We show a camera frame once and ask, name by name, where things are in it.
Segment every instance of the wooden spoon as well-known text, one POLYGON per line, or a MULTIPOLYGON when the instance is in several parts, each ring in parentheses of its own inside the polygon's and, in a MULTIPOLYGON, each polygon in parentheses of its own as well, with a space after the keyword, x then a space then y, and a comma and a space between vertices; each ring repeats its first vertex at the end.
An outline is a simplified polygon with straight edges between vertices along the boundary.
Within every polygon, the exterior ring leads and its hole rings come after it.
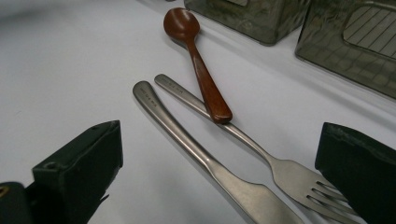
POLYGON ((221 96, 195 46, 195 37, 200 31, 198 20, 187 9, 176 7, 166 13, 163 28, 170 37, 186 45, 210 118, 215 123, 230 121, 233 118, 233 113, 221 96))

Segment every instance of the stainless steel fork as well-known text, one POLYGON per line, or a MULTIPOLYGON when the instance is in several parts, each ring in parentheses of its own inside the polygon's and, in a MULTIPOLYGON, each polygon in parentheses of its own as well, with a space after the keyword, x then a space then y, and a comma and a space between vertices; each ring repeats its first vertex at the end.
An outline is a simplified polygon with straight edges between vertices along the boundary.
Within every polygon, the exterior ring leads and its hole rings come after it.
MULTIPOLYGON (((160 74, 155 77, 155 82, 176 96, 178 100, 207 119, 210 119, 203 102, 178 85, 170 77, 160 74)), ((357 215, 355 211, 347 206, 347 199, 337 192, 335 187, 322 175, 307 169, 296 161, 280 160, 271 156, 259 144, 232 125, 231 122, 218 124, 218 126, 264 158, 272 168, 275 183, 293 200, 323 216, 330 217, 339 222, 357 223, 346 215, 346 213, 354 216, 357 215), (330 207, 339 210, 339 212, 335 212, 330 207)))
POLYGON ((134 97, 189 155, 211 175, 252 220, 259 224, 303 224, 301 219, 264 185, 244 181, 219 163, 173 118, 147 81, 134 85, 134 97))

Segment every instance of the fork handle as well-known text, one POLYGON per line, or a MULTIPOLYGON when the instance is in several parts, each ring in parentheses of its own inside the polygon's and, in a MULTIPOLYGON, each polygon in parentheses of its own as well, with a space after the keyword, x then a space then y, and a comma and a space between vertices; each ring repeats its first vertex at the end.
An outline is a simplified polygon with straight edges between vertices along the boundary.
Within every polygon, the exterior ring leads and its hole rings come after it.
MULTIPOLYGON (((206 112, 204 103, 195 97, 192 93, 184 89, 182 86, 177 84, 172 78, 159 74, 155 77, 155 82, 162 87, 164 90, 171 93, 175 96, 179 101, 191 107, 193 110, 201 114, 207 119, 210 119, 209 114, 206 112)), ((274 161, 277 158, 273 157, 267 151, 265 151, 259 144, 257 144, 253 139, 251 139, 247 134, 242 132, 236 126, 234 126, 231 122, 224 124, 217 124, 222 130, 234 136, 236 139, 246 144, 250 148, 252 148, 256 153, 258 153, 262 158, 264 158, 271 167, 273 167, 274 161)))
POLYGON ((210 173, 210 164, 218 161, 169 113, 151 85, 147 81, 140 81, 134 85, 133 93, 137 101, 166 132, 210 173))

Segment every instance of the dark green plastic container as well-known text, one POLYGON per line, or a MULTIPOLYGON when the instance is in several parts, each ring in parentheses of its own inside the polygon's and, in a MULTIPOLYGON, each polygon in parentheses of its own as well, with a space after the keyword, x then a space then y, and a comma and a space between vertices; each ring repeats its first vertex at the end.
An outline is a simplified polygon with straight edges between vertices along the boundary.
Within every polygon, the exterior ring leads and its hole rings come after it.
POLYGON ((295 53, 396 99, 396 1, 312 0, 295 53))
POLYGON ((272 46, 303 24, 309 0, 184 0, 195 11, 272 46))

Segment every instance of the white table surface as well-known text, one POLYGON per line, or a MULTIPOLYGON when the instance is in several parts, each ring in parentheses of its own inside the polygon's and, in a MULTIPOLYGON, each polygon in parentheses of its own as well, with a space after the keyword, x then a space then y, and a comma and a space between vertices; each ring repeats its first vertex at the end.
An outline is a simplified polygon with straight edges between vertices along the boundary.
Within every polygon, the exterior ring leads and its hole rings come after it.
MULTIPOLYGON (((264 160, 154 84, 163 73, 200 96, 188 52, 163 30, 167 10, 183 1, 3 0, 0 6, 0 182, 27 187, 31 169, 51 153, 91 126, 118 119, 124 166, 90 223, 248 222, 137 103, 132 87, 146 80, 234 174, 268 186, 304 222, 332 223, 292 202, 264 160)), ((198 49, 233 123, 274 156, 315 169, 326 121, 396 148, 395 101, 296 59, 300 30, 265 47, 195 15, 198 49)))

